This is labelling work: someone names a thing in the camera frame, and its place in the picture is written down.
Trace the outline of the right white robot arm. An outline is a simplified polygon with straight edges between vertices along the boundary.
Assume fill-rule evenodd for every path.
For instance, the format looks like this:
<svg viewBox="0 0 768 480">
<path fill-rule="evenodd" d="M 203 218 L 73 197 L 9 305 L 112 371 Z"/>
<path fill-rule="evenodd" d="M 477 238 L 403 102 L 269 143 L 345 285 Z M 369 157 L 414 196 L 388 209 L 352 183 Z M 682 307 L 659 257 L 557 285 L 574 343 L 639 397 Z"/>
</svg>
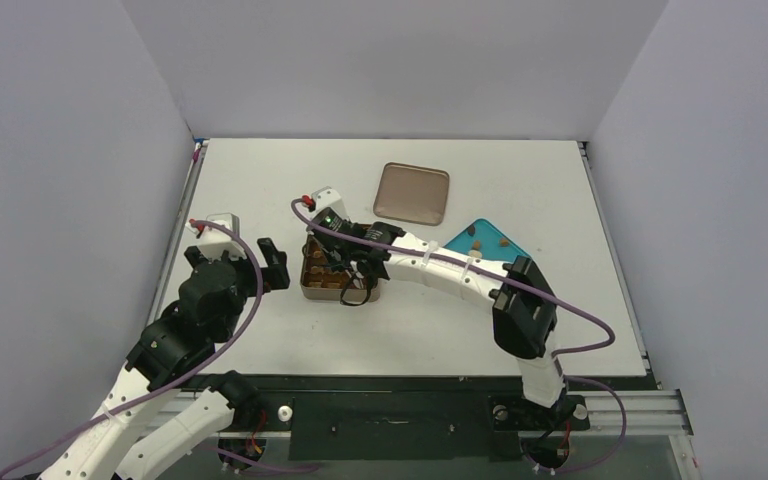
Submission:
<svg viewBox="0 0 768 480">
<path fill-rule="evenodd" d="M 526 418 L 548 427 L 563 415 L 565 383 L 550 356 L 556 307 L 545 298 L 551 289 L 533 260 L 523 255 L 510 262 L 476 259 L 395 225 L 363 227 L 331 207 L 320 208 L 311 222 L 309 233 L 337 269 L 357 273 L 372 285 L 421 285 L 489 314 L 496 345 L 517 360 Z"/>
</svg>

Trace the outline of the gold cookie tin box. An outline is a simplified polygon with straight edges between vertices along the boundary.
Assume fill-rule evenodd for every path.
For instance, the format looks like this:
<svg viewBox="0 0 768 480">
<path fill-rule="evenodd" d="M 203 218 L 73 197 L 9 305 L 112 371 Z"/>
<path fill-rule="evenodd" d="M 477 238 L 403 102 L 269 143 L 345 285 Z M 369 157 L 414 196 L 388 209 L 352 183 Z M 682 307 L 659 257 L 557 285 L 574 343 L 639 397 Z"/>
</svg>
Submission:
<svg viewBox="0 0 768 480">
<path fill-rule="evenodd" d="M 333 267 L 312 234 L 307 236 L 302 254 L 300 287 L 306 299 L 342 305 L 365 305 L 379 300 L 381 284 L 368 287 L 359 273 Z"/>
</svg>

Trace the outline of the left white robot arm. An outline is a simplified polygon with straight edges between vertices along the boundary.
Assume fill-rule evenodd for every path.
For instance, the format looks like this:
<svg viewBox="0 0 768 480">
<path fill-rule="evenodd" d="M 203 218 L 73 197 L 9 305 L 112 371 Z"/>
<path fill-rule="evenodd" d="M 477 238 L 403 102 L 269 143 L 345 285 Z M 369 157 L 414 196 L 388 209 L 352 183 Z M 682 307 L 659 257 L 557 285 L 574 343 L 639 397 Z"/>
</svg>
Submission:
<svg viewBox="0 0 768 480">
<path fill-rule="evenodd" d="M 155 479 L 210 435 L 255 423 L 257 389 L 228 371 L 181 413 L 145 431 L 217 347 L 237 337 L 239 320 L 252 320 L 263 295 L 288 288 L 286 253 L 269 238 L 257 246 L 261 260 L 237 238 L 212 231 L 185 251 L 192 271 L 177 299 L 143 330 L 89 427 L 40 478 Z"/>
</svg>

